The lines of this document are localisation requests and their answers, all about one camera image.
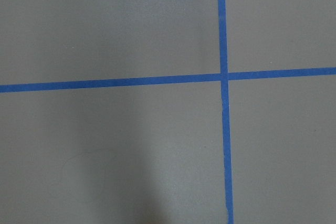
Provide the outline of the blue tape line lengthwise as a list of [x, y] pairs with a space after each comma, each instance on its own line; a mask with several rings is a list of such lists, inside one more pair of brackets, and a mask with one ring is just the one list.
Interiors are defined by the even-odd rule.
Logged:
[[227, 222], [234, 223], [225, 0], [218, 0], [218, 28], [219, 28], [220, 75], [221, 75], [220, 88], [222, 97], [225, 204], [227, 210]]

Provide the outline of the blue tape line crosswise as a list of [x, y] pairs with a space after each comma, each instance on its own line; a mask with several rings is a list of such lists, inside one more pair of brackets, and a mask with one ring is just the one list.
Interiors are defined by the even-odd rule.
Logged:
[[246, 71], [246, 72], [229, 72], [229, 73], [207, 73], [207, 74], [190, 74], [181, 76], [161, 76], [161, 77], [142, 77], [142, 78], [124, 78], [124, 79], [2, 84], [1, 93], [147, 86], [157, 84], [176, 84], [176, 83], [180, 84], [180, 83], [194, 83], [194, 82], [195, 83], [215, 82], [223, 80], [231, 81], [231, 80], [272, 79], [272, 78], [327, 76], [327, 75], [335, 75], [335, 67]]

